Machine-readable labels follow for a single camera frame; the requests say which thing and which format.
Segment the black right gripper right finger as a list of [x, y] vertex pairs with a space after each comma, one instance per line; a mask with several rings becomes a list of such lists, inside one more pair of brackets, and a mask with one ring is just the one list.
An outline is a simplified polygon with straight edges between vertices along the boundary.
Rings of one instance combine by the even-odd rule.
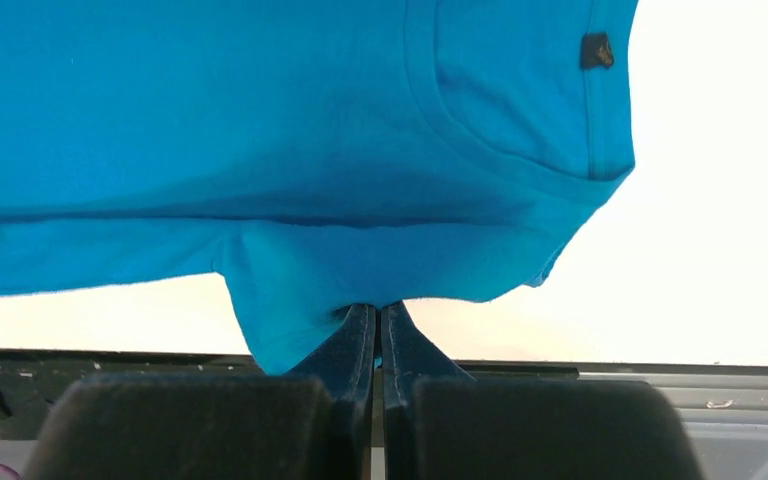
[[643, 381], [478, 380], [415, 326], [381, 313], [390, 479], [699, 479], [685, 429]]

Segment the blue t shirt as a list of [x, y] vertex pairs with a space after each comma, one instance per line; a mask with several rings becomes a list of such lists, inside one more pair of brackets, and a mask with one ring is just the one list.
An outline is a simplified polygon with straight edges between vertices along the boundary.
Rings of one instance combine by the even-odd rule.
[[0, 1], [0, 296], [217, 273], [281, 374], [539, 286], [634, 168], [636, 8]]

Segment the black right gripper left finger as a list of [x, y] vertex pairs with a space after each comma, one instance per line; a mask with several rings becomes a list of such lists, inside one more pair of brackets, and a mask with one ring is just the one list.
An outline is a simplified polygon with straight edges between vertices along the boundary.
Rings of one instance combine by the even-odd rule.
[[97, 374], [56, 403], [28, 479], [367, 479], [376, 311], [281, 376]]

